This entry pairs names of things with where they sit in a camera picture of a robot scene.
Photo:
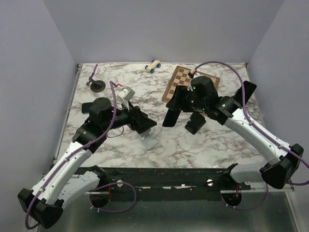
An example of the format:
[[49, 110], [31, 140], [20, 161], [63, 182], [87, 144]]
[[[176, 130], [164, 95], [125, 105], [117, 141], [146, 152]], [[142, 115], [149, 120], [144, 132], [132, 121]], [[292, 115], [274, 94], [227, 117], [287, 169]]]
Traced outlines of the purple smartphone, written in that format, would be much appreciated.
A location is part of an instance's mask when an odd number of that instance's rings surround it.
[[97, 69], [98, 64], [95, 65], [90, 77], [88, 78], [88, 81], [86, 83], [87, 86], [89, 86], [93, 82], [93, 77], [95, 75], [96, 69]]

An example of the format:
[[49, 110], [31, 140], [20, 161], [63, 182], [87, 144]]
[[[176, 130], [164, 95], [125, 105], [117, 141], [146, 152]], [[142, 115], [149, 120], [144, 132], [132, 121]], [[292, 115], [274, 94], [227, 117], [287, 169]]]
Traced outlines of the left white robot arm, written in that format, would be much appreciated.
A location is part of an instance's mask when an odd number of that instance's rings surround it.
[[76, 131], [68, 149], [46, 176], [32, 189], [23, 188], [17, 195], [26, 217], [32, 217], [46, 229], [54, 226], [64, 208], [89, 190], [104, 190], [107, 185], [105, 173], [100, 168], [91, 168], [80, 181], [70, 182], [78, 168], [91, 157], [107, 139], [107, 133], [127, 125], [132, 131], [142, 134], [157, 123], [139, 107], [117, 109], [107, 98], [92, 102], [89, 116]]

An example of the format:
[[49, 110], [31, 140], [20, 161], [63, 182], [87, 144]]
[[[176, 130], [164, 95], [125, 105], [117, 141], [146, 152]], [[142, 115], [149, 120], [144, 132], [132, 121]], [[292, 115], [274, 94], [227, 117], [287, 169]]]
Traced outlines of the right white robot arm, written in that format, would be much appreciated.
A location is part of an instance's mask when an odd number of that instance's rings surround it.
[[262, 164], [237, 164], [222, 177], [227, 189], [239, 183], [264, 181], [275, 189], [282, 189], [299, 167], [304, 149], [299, 144], [290, 145], [255, 122], [244, 111], [244, 106], [254, 93], [256, 85], [244, 81], [234, 96], [220, 97], [212, 80], [199, 76], [191, 80], [190, 87], [176, 86], [163, 126], [174, 127], [181, 112], [191, 113], [185, 128], [196, 134], [206, 123], [204, 116], [233, 130], [250, 143], [265, 158]]

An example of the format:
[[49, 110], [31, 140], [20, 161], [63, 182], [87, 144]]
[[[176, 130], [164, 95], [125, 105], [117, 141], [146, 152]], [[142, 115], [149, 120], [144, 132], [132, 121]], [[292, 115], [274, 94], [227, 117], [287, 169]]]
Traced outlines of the blue smartphone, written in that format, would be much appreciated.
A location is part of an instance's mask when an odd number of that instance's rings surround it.
[[90, 107], [93, 105], [92, 102], [85, 102], [82, 104], [81, 112], [82, 114], [88, 114]]

